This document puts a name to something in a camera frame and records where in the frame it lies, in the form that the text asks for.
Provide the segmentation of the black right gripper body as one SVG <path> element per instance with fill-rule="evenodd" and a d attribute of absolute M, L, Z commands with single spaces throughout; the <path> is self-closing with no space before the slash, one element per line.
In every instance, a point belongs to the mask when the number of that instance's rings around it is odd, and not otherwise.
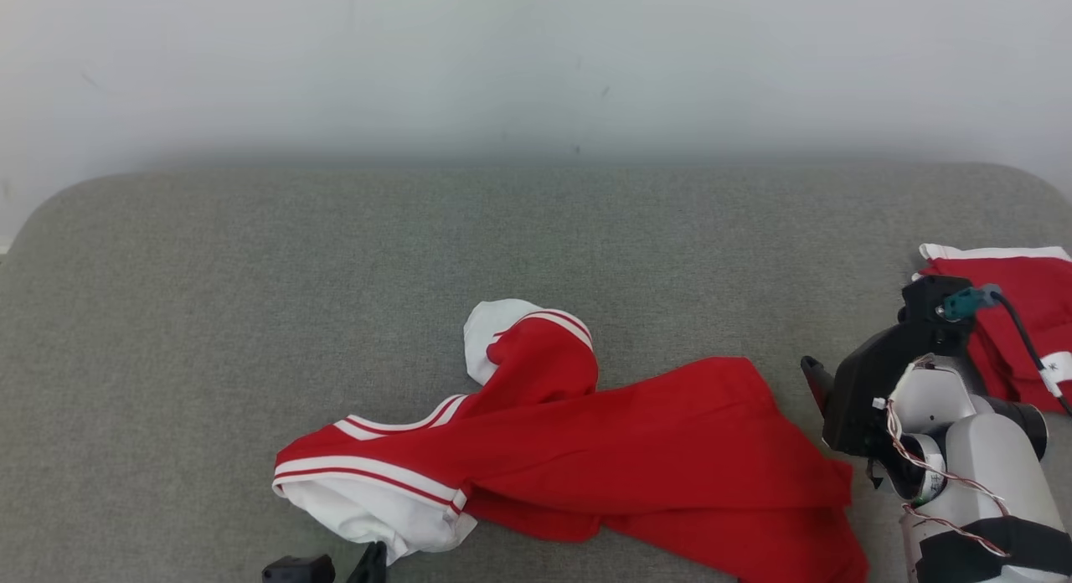
<path fill-rule="evenodd" d="M 892 395 L 905 370 L 923 355 L 961 355 L 976 320 L 899 322 L 866 340 L 843 359 L 823 408 L 828 448 L 851 457 L 876 457 L 889 445 L 885 415 L 876 397 Z"/>

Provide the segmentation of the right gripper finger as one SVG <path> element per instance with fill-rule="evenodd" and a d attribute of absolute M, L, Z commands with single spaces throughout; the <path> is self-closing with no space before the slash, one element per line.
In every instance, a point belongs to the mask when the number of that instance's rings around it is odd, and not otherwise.
<path fill-rule="evenodd" d="M 828 373 L 827 367 L 813 358 L 812 355 L 804 355 L 801 358 L 800 367 L 820 415 L 827 416 L 828 399 L 833 392 L 835 382 L 833 374 Z"/>

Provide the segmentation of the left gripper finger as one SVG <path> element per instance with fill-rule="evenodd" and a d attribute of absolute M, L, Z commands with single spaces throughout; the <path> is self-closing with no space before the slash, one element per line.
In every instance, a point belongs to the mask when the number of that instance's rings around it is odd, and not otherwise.
<path fill-rule="evenodd" d="M 388 580 L 388 545 L 376 541 L 364 545 L 363 556 L 348 575 L 348 583 L 386 583 Z"/>

